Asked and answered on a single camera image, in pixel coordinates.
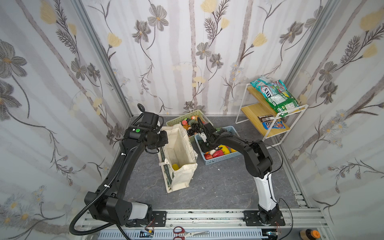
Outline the cream canvas grocery bag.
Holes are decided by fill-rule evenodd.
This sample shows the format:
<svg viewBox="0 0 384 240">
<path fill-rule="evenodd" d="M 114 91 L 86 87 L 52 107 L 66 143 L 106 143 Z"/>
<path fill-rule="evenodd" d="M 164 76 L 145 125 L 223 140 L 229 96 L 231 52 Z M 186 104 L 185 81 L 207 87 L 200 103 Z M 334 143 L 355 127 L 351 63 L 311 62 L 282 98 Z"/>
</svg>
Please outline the cream canvas grocery bag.
<svg viewBox="0 0 384 240">
<path fill-rule="evenodd" d="M 187 130 L 181 124 L 162 127 L 161 130 L 167 132 L 168 144 L 160 148 L 159 166 L 162 169 L 166 191 L 169 194 L 190 186 L 198 167 L 198 154 L 190 143 Z M 174 171 L 173 164 L 178 164 L 180 169 Z"/>
</svg>

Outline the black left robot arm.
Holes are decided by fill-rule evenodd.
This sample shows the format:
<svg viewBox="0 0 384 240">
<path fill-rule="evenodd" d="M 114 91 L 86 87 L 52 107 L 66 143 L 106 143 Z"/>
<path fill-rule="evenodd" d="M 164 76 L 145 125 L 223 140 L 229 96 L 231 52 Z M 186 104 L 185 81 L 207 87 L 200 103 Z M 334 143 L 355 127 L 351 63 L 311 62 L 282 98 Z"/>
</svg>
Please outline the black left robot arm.
<svg viewBox="0 0 384 240">
<path fill-rule="evenodd" d="M 159 150 L 168 143 L 166 131 L 156 132 L 144 127 L 129 127 L 122 140 L 120 156 L 95 192 L 88 192 L 85 204 L 96 220 L 123 226 L 130 220 L 144 219 L 150 208 L 147 204 L 124 200 L 133 169 L 145 150 Z"/>
</svg>

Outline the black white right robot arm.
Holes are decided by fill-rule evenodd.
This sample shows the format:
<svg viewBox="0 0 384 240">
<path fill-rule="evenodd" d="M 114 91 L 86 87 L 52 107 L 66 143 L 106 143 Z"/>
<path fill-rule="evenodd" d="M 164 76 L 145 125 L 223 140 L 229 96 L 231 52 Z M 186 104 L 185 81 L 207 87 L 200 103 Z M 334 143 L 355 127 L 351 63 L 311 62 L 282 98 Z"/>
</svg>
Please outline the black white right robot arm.
<svg viewBox="0 0 384 240">
<path fill-rule="evenodd" d="M 220 145 L 230 147 L 243 155 L 248 173 L 254 177 L 258 191 L 258 211 L 253 219 L 256 224 L 270 226 L 284 226 L 285 220 L 278 201 L 275 198 L 271 176 L 273 160 L 261 140 L 249 142 L 230 133 L 225 129 L 217 130 L 212 124 L 199 123 L 203 143 L 200 144 L 203 152 L 209 152 Z"/>
</svg>

